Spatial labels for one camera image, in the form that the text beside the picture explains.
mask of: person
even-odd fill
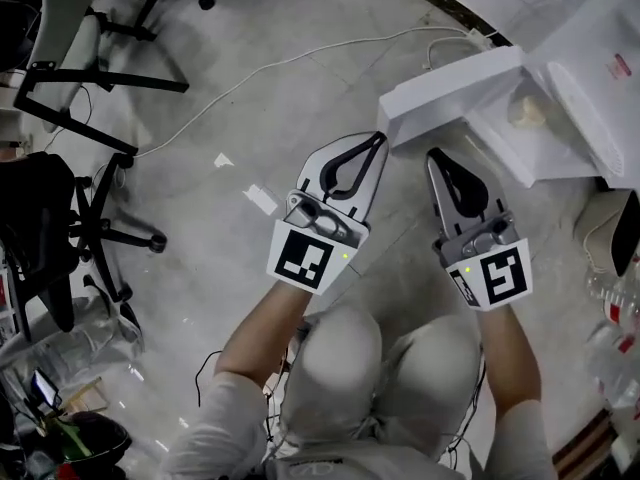
[[[267,379],[296,335],[311,294],[278,281],[219,356],[199,420],[161,465],[165,480],[461,480],[438,464],[456,439],[478,383],[481,348],[473,319],[437,318],[404,336],[381,364],[378,324],[338,307],[320,314],[302,342],[280,407],[288,457],[266,453]],[[541,414],[541,380],[509,306],[477,312],[486,374],[496,405],[484,471],[473,478],[557,478]]]

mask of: red label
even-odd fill
[[[620,323],[620,306],[616,306],[614,304],[609,306],[609,318],[617,324]]]
[[[613,58],[615,61],[607,65],[607,68],[613,78],[618,79],[631,76],[631,68],[629,68],[629,65],[622,58],[622,55],[616,53]]]
[[[636,340],[633,336],[627,336],[624,340],[622,340],[622,343],[618,345],[618,350],[623,354],[626,354],[629,351],[629,349],[633,346],[635,341]]]

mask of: forearm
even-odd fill
[[[277,370],[310,299],[309,292],[276,282],[231,335],[215,373],[237,373],[263,387]]]
[[[525,400],[541,400],[538,363],[511,306],[479,311],[487,379],[499,421]]]

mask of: white cable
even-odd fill
[[[220,100],[222,100],[222,99],[226,98],[227,96],[229,96],[229,94],[231,94],[233,91],[238,89],[241,85],[243,85],[245,82],[248,82],[251,78],[253,78],[255,75],[257,75],[261,71],[264,71],[265,69],[274,68],[276,66],[283,66],[284,64],[289,64],[290,62],[295,62],[296,60],[300,60],[303,57],[308,57],[309,55],[312,55],[314,53],[321,52],[323,50],[329,50],[331,48],[338,48],[338,47],[341,47],[341,46],[348,46],[350,44],[358,44],[358,43],[374,43],[374,42],[377,42],[377,41],[388,41],[390,39],[395,39],[396,37],[400,37],[400,36],[402,36],[404,34],[408,34],[410,32],[420,32],[420,31],[425,31],[425,30],[450,30],[450,31],[453,31],[453,32],[460,32],[461,34],[464,34],[465,38],[466,38],[466,35],[468,33],[466,30],[462,30],[462,29],[455,28],[455,27],[445,27],[445,26],[442,26],[442,27],[441,26],[414,27],[414,28],[409,28],[407,30],[403,30],[402,32],[397,32],[396,34],[392,34],[390,36],[367,37],[367,38],[363,38],[363,39],[352,39],[351,41],[343,41],[342,43],[336,43],[336,44],[329,44],[329,45],[325,45],[325,46],[320,46],[319,48],[314,48],[313,50],[309,50],[308,52],[305,52],[305,53],[302,53],[300,55],[297,55],[296,57],[293,57],[291,59],[281,60],[279,62],[274,62],[272,64],[267,64],[266,66],[262,66],[261,68],[256,69],[253,73],[251,73],[249,76],[247,76],[244,79],[242,79],[240,82],[238,82],[236,85],[234,85],[231,89],[223,92],[220,96],[216,96],[213,100],[211,100],[209,103],[207,103],[207,105],[200,112],[198,112],[189,121],[187,121],[184,124],[184,126],[182,126],[182,128],[180,128],[176,133],[174,133],[173,136],[169,140],[167,140],[166,142],[160,144],[159,146],[156,146],[155,148],[150,149],[149,151],[145,151],[144,153],[140,153],[138,155],[135,155],[134,158],[145,157],[145,156],[150,155],[151,153],[155,153],[156,151],[158,151],[158,150],[164,148],[165,146],[168,146],[169,144],[171,144],[175,139],[177,139],[180,136],[180,134],[182,134],[182,132],[184,132],[195,121],[200,119],[200,117],[202,117],[202,115],[205,112],[207,112],[207,110],[209,110],[211,107],[213,107]]]
[[[445,41],[467,41],[469,44],[475,44],[473,41],[471,41],[471,39],[469,39],[469,37],[467,37],[467,35],[465,35],[464,37],[457,37],[457,36],[452,36],[452,37],[440,37],[439,39],[434,39],[433,41],[431,41],[429,43],[429,46],[427,46],[427,66],[426,68],[431,71],[433,68],[431,67],[431,49],[437,45],[438,43],[443,43]]]

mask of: chair wheel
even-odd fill
[[[92,179],[90,176],[82,176],[78,178],[78,182],[82,188],[89,188],[91,186]]]
[[[131,169],[133,167],[133,157],[131,155],[118,154],[118,167],[120,169]]]
[[[198,0],[198,5],[203,11],[208,11],[216,5],[216,0]]]
[[[131,290],[131,286],[128,284],[123,284],[122,288],[118,292],[118,297],[122,302],[127,302],[131,297],[133,297],[133,291]]]
[[[151,252],[155,252],[156,254],[160,254],[164,252],[167,247],[167,237],[162,235],[153,235],[151,237],[151,244],[149,245],[149,250]]]
[[[83,263],[88,263],[92,258],[93,254],[91,254],[91,251],[89,249],[82,249],[80,251],[80,259],[83,261]]]

